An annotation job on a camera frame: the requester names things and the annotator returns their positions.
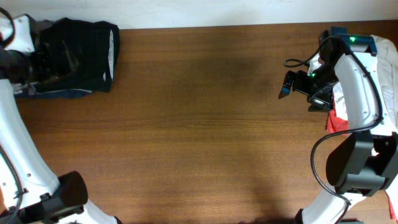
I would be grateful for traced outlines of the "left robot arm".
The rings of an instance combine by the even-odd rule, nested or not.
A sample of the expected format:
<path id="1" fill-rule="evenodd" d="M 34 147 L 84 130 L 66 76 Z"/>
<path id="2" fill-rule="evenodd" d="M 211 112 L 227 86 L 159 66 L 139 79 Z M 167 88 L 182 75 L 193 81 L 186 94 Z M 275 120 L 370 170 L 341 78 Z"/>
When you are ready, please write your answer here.
<path id="1" fill-rule="evenodd" d="M 39 154 L 18 98 L 74 97 L 108 91 L 120 47 L 119 29 L 105 21 L 1 18 L 2 223 L 117 223 L 88 198 L 76 171 L 57 176 Z"/>

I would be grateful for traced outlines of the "black shorts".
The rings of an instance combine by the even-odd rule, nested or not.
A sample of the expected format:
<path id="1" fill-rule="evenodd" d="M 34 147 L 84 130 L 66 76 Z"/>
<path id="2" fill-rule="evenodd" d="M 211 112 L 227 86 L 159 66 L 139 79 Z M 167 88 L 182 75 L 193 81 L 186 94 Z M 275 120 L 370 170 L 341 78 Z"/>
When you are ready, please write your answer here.
<path id="1" fill-rule="evenodd" d="M 120 51 L 119 27 L 99 21 L 63 18 L 39 32 L 41 44 L 48 44 L 58 60 L 68 50 L 78 60 L 75 74 L 47 85 L 36 85 L 39 93 L 61 90 L 109 92 Z"/>

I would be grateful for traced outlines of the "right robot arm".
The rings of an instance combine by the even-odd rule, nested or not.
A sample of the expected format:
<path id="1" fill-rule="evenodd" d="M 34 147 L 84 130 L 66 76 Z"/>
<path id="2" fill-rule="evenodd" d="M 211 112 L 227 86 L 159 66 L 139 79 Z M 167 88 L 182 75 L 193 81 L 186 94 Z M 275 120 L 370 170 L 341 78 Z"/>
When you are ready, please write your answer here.
<path id="1" fill-rule="evenodd" d="M 297 91 L 310 111 L 336 111 L 340 87 L 348 128 L 345 140 L 328 156 L 326 182 L 311 205 L 298 211 L 295 223 L 343 223 L 357 203 L 384 191 L 397 214 L 397 116 L 384 99 L 380 44 L 370 35 L 344 27 L 322 32 L 319 46 L 306 60 L 290 58 L 280 97 Z"/>

